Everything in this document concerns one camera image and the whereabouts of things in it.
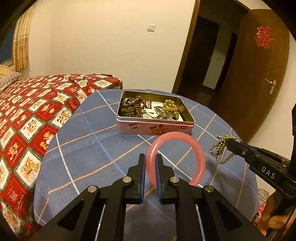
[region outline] metal screw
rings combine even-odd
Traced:
[[[89,191],[89,192],[95,192],[96,191],[96,186],[89,186],[88,188],[87,188],[87,190]]]
[[[125,183],[129,183],[129,182],[131,182],[132,178],[131,177],[124,177],[122,180]]]
[[[177,183],[178,181],[180,181],[180,179],[179,179],[178,177],[171,177],[171,178],[170,178],[170,181],[171,181],[172,183]]]
[[[214,187],[211,186],[211,185],[206,185],[206,186],[205,186],[205,190],[206,190],[207,192],[213,192],[215,189],[214,189]]]

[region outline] metal tin box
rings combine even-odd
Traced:
[[[140,95],[143,100],[150,100],[164,103],[166,99],[171,99],[179,108],[183,121],[161,120],[161,119],[145,119],[138,117],[125,117],[120,114],[120,106],[123,99],[128,97],[136,97]],[[123,91],[118,105],[116,114],[117,132],[122,134],[137,135],[162,135],[170,131],[180,131],[191,134],[195,120],[191,113],[179,97],[168,96],[162,94],[154,94],[138,91]]]

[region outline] blue plaid tablecloth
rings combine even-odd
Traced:
[[[176,96],[161,91],[137,91]],[[88,186],[108,186],[126,176],[128,168],[137,164],[139,154],[146,154],[157,138],[116,132],[115,113],[121,93],[122,90],[94,92],[52,139],[41,164],[34,196],[35,219],[40,225],[44,226]],[[180,98],[195,118],[192,136],[205,154],[206,171],[200,185],[213,185],[251,219],[258,208],[255,174],[239,156],[219,165],[209,153],[210,146],[217,142],[217,135],[236,133],[209,108]],[[176,176],[188,182],[194,176],[196,156],[186,143],[168,141],[159,153],[168,166],[175,166],[181,160],[174,169]],[[229,154],[226,150],[223,158]],[[174,206],[160,205],[156,189],[147,176],[145,180],[144,203],[127,206],[124,240],[174,240]]]

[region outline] silver chain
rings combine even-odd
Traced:
[[[222,155],[224,152],[224,149],[226,148],[226,144],[229,140],[235,140],[239,142],[239,139],[233,135],[233,134],[226,134],[225,136],[217,136],[218,142],[211,146],[210,153],[213,157],[216,158],[216,161],[219,164],[226,163],[231,157],[236,156],[236,154],[231,153],[224,161],[220,161],[218,156]]]

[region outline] jewelry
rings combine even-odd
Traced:
[[[158,114],[158,115],[160,115],[161,113],[163,113],[161,106],[155,106],[154,107],[154,110],[155,110],[156,114]]]
[[[169,113],[172,117],[175,117],[176,120],[179,119],[179,109],[175,105],[173,100],[165,100],[163,107],[161,109],[164,113]]]
[[[121,112],[128,117],[141,117],[141,110],[145,108],[145,101],[140,95],[135,98],[128,97],[122,101]]]
[[[218,142],[214,145],[211,146],[210,148],[210,153],[213,157],[216,158],[216,161],[219,163],[219,164],[224,164],[226,163],[231,157],[233,156],[236,156],[236,154],[234,153],[231,153],[228,157],[226,157],[226,159],[224,161],[220,161],[218,156],[219,155],[222,155],[223,152],[224,152],[224,149],[226,148],[226,144],[229,140],[235,140],[235,141],[238,141],[239,142],[239,139],[233,135],[233,134],[226,134],[225,136],[217,136],[218,138]]]
[[[153,119],[152,116],[147,113],[142,114],[142,117],[145,119]]]
[[[168,114],[168,113],[164,113],[164,112],[163,112],[163,113],[159,114],[158,116],[153,117],[152,119],[174,121],[173,117],[174,117],[173,115],[170,115],[170,114]]]

